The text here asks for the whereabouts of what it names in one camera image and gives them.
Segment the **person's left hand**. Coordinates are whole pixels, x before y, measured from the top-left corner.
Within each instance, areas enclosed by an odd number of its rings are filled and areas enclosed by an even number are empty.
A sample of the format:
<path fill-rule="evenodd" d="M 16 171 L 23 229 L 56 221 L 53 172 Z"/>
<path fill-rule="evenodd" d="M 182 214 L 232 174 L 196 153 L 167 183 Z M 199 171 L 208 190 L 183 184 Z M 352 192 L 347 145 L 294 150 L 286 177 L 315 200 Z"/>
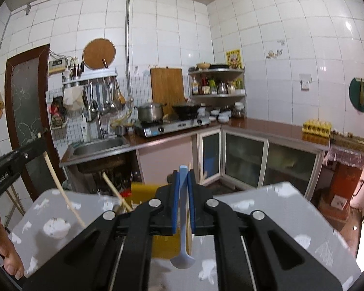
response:
<path fill-rule="evenodd" d="M 19 280 L 24 275 L 24 267 L 14 244 L 9 239 L 6 229 L 4 228 L 0 218 L 0 255 L 4 257 L 4 269 Z"/>

